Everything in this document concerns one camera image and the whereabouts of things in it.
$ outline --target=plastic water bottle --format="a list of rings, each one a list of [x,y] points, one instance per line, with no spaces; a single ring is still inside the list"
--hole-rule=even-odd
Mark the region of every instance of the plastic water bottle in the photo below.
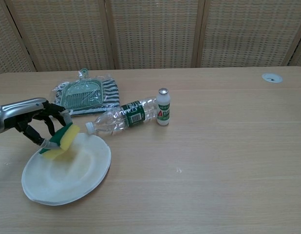
[[[156,97],[148,97],[108,110],[95,121],[86,123],[86,128],[89,134],[112,133],[156,117]]]

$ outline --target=wooden table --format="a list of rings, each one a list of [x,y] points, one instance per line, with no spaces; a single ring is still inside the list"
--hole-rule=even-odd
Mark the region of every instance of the wooden table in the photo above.
[[[0,134],[0,234],[301,234],[301,67],[90,71],[111,73],[121,103],[167,87],[170,124],[156,121],[104,138],[103,183],[49,207],[22,191],[37,146]],[[273,84],[263,73],[278,73]],[[0,105],[49,91],[76,72],[0,75]],[[84,123],[95,116],[75,117]],[[48,136],[46,126],[32,126]]]

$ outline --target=white plate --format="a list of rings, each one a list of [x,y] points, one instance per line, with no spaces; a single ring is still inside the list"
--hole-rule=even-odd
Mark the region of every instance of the white plate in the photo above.
[[[91,192],[105,177],[111,164],[111,150],[101,138],[79,133],[69,150],[47,159],[37,151],[22,174],[26,196],[35,202],[58,206]]]

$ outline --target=green label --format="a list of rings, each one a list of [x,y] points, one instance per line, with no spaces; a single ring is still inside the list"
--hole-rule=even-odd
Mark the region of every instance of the green label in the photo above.
[[[134,101],[121,107],[125,112],[129,127],[145,120],[145,112],[139,101]]]
[[[157,119],[159,120],[168,120],[170,118],[170,103],[168,105],[158,105],[159,107],[159,112],[157,115]]]

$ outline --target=yellow sponge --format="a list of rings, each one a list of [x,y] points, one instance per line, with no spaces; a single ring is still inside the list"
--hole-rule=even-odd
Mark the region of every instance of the yellow sponge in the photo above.
[[[62,153],[68,150],[79,131],[80,128],[77,125],[74,125],[73,123],[62,127],[50,139],[50,142],[55,142],[56,144],[58,144],[60,149],[42,149],[39,153],[49,159],[56,158],[57,156],[61,155]]]

